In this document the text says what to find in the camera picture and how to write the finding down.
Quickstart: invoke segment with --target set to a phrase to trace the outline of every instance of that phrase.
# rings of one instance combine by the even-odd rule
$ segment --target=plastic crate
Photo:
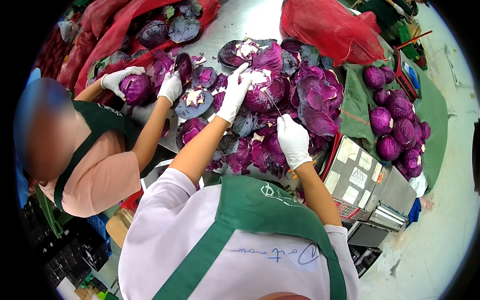
[[[408,40],[411,40],[412,37],[410,32],[408,31],[408,26],[405,23],[402,27],[398,29],[398,35],[400,36],[400,41],[405,43]],[[406,45],[402,48],[403,53],[405,56],[413,61],[418,60],[420,58],[420,54],[415,50],[413,47],[413,43]]]

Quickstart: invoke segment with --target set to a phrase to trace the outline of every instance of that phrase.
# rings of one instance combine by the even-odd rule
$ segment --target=white latex glove
[[[103,89],[109,89],[115,93],[118,97],[125,101],[125,95],[120,90],[120,83],[128,75],[136,74],[142,75],[145,73],[144,67],[128,67],[125,70],[116,71],[112,74],[105,74],[100,79],[100,85]]]
[[[158,92],[157,98],[160,96],[167,97],[170,101],[170,107],[172,107],[173,102],[181,96],[183,87],[181,85],[180,73],[175,71],[175,73],[165,74],[165,79],[163,80],[160,91]]]
[[[289,114],[284,114],[283,119],[276,119],[276,131],[278,132],[278,143],[287,158],[287,163],[295,171],[304,162],[312,161],[308,154],[310,137],[307,130],[297,124]]]
[[[397,4],[395,4],[395,5],[393,6],[393,8],[395,8],[396,12],[399,13],[399,14],[401,14],[402,16],[405,15],[404,10],[403,10],[400,6],[398,6]]]
[[[216,113],[217,116],[230,122],[230,125],[232,125],[233,120],[245,99],[248,87],[252,84],[252,79],[249,76],[245,76],[242,79],[241,84],[239,84],[240,74],[242,74],[247,68],[248,63],[246,62],[239,66],[239,68],[228,77],[227,90],[225,91],[223,103]]]

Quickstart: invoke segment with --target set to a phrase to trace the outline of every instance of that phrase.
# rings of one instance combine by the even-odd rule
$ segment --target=green cloth
[[[330,299],[347,298],[338,257],[316,213],[297,202],[286,191],[264,180],[225,175],[218,182],[221,182],[222,190],[215,221],[153,299],[188,299],[237,229],[312,240],[313,243],[303,252],[307,248],[315,249],[315,252],[305,264],[319,258],[320,255],[316,254],[318,248],[327,260]]]
[[[385,57],[393,57],[393,54],[385,48]],[[375,66],[387,65],[393,67],[393,58],[389,61],[378,60],[373,63]],[[423,174],[428,182],[430,192],[437,181],[440,168],[442,167],[447,142],[448,113],[445,98],[427,75],[413,63],[408,64],[417,72],[420,83],[420,99],[414,102],[415,111],[421,121],[427,121],[432,129],[429,139],[425,141],[425,153],[422,156]],[[368,105],[371,109],[377,107],[373,101],[373,91],[363,83],[362,73],[367,66],[345,63],[347,71],[345,82],[345,95],[341,106],[340,117],[343,119],[340,125],[340,132],[348,137],[362,139],[362,146],[375,159],[379,159],[375,151],[377,137],[370,128]],[[384,86],[388,89],[399,89],[400,86],[394,81]]]

